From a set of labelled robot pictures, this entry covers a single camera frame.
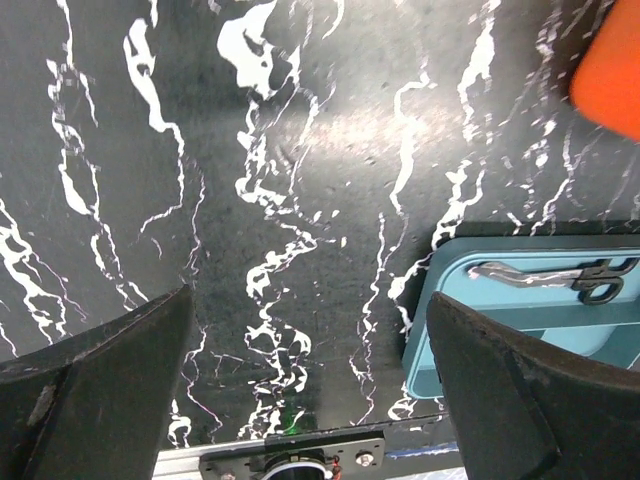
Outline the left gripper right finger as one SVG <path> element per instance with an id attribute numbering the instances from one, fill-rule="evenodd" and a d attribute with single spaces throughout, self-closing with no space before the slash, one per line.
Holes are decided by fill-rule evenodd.
<path id="1" fill-rule="evenodd" d="M 440 292 L 426 326 L 468 478 L 638 478 L 637 372 L 530 337 Z"/>

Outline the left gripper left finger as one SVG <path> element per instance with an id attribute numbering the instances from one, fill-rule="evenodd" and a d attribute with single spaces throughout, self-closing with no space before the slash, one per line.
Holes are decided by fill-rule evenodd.
<path id="1" fill-rule="evenodd" d="M 2 478 L 151 478 L 193 321 L 184 285 L 3 362 Z"/>

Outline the teal divided tray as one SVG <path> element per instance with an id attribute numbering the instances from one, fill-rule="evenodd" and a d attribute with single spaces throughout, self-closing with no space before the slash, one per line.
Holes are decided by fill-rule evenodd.
<path id="1" fill-rule="evenodd" d="M 442 394 L 430 348 L 426 316 L 431 296 L 442 293 L 512 329 L 572 353 L 620 368 L 639 361 L 639 265 L 624 276 L 622 292 L 604 305 L 584 305 L 569 288 L 514 288 L 467 270 L 483 262 L 503 262 L 523 272 L 577 268 L 612 258 L 618 266 L 639 258 L 639 237 L 628 235 L 467 237 L 439 248 L 416 308 L 403 355 L 410 397 Z"/>

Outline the black handled scissors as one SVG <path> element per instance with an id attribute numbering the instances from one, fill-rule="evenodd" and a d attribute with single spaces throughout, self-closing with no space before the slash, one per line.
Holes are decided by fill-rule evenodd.
<path id="1" fill-rule="evenodd" d="M 604 305 L 624 288 L 624 276 L 639 265 L 638 257 L 626 258 L 612 266 L 612 258 L 599 259 L 573 269 L 523 272 L 503 262 L 489 261 L 472 266 L 468 276 L 488 278 L 514 288 L 569 288 L 578 293 L 584 305 Z"/>

